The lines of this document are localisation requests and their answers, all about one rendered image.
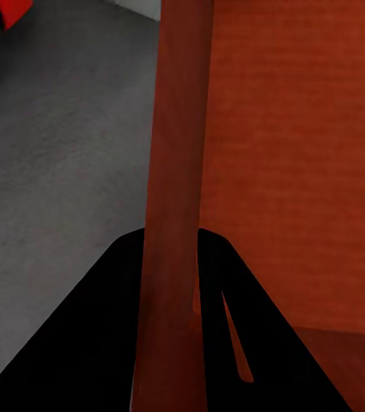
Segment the storage box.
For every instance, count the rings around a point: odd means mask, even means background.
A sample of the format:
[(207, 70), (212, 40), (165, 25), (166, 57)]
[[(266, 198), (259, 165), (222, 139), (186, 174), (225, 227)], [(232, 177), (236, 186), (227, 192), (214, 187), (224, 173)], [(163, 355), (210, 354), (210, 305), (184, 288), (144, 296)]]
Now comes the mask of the storage box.
[(208, 412), (199, 228), (365, 412), (365, 0), (161, 0), (131, 412)]

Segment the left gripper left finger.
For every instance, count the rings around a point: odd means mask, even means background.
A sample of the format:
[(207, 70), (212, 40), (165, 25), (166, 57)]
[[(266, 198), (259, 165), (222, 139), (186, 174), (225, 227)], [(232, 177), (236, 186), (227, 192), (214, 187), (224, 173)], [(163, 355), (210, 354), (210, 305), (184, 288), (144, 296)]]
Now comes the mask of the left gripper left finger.
[(0, 374), (0, 412), (131, 412), (145, 228), (119, 237)]

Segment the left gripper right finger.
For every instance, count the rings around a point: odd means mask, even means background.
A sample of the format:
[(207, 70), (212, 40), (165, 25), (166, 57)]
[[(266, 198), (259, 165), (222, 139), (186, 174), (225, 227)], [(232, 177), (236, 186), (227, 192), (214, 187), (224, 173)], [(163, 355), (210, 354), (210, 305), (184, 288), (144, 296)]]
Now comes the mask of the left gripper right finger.
[[(353, 412), (230, 242), (198, 230), (208, 412)], [(242, 381), (222, 292), (255, 383)]]

